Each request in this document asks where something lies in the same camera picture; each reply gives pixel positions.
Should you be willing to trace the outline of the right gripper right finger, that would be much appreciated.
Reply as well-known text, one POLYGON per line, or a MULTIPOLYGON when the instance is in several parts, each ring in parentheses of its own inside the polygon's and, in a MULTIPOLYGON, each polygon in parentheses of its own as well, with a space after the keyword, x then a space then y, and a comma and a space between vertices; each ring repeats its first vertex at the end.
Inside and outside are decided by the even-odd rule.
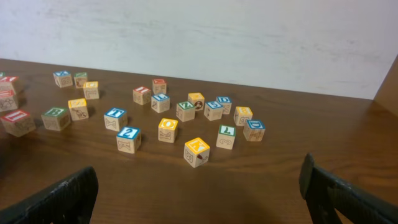
POLYGON ((317 166, 308 153, 299 175, 302 198, 314 223, 341 223, 341 213, 353 223, 397 224, 397 207, 317 166))

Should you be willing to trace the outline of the green B block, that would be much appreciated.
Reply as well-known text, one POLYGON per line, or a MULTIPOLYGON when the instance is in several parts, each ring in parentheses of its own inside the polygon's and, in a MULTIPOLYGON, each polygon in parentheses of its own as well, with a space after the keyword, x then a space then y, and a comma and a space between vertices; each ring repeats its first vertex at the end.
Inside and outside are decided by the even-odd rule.
POLYGON ((71 123, 69 110, 62 107, 53 107, 41 117, 45 128, 52 131, 61 131, 71 123))

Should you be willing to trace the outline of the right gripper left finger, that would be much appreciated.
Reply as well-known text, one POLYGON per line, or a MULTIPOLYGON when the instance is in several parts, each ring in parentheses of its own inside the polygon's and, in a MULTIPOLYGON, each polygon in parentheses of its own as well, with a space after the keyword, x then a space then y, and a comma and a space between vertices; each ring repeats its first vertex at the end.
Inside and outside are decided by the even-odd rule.
POLYGON ((98 189, 88 166, 1 210, 1 223, 89 223, 98 189))

